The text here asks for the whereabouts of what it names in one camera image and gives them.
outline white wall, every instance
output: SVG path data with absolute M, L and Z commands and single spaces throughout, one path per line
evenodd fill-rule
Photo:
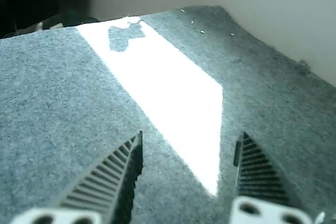
M 336 0 L 90 0 L 100 20 L 188 5 L 222 5 L 252 35 L 336 86 Z

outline gray carpet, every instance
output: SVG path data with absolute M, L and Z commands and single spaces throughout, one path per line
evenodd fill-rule
M 209 196 L 79 31 L 64 28 L 0 40 L 1 223 L 47 204 L 138 130 L 145 167 L 132 223 L 227 223 L 242 131 L 278 162 L 309 214 L 336 204 L 334 87 L 255 39 L 221 8 L 141 19 L 223 88 L 217 196 Z M 109 30 L 111 50 L 123 52 L 144 36 L 134 26 Z

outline bright light patch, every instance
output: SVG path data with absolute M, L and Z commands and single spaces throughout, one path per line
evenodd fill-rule
M 216 195 L 222 86 L 143 21 L 144 37 L 129 39 L 123 52 L 111 50 L 109 27 L 125 29 L 138 20 L 127 17 L 78 30 L 195 177 Z

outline screw hole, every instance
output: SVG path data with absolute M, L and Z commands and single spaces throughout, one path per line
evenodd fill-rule
M 259 215 L 260 214 L 259 210 L 255 206 L 253 206 L 251 204 L 248 204 L 248 203 L 241 204 L 240 209 L 241 209 L 241 211 L 244 211 L 244 212 L 246 212 L 250 215 Z
M 93 224 L 93 221 L 88 217 L 84 217 L 76 220 L 73 224 Z
M 52 220 L 52 216 L 41 216 L 34 220 L 33 224 L 51 224 L 53 222 Z
M 288 224 L 302 224 L 302 221 L 294 215 L 284 215 L 282 219 Z

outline carpet floor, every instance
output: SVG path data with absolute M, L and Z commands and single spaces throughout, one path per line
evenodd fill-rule
M 1 223 L 138 130 L 132 223 L 227 223 L 243 131 L 309 214 L 336 204 L 336 89 L 219 7 L 3 39 L 0 61 Z

